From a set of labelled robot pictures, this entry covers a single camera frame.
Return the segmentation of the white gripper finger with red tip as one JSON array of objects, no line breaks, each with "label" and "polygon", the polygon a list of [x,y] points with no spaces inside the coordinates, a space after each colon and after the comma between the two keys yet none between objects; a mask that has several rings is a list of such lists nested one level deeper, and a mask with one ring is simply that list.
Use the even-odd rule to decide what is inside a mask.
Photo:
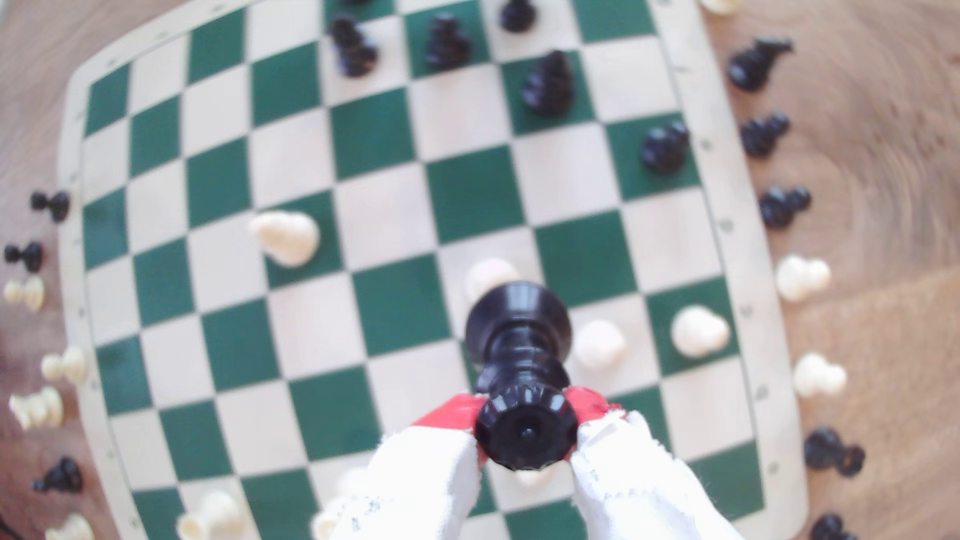
[{"label": "white gripper finger with red tip", "polygon": [[567,460],[589,539],[743,538],[641,412],[583,386],[563,394],[579,423]]},{"label": "white gripper finger with red tip", "polygon": [[481,490],[486,453],[474,435],[486,397],[457,394],[387,436],[331,539],[457,539]]}]

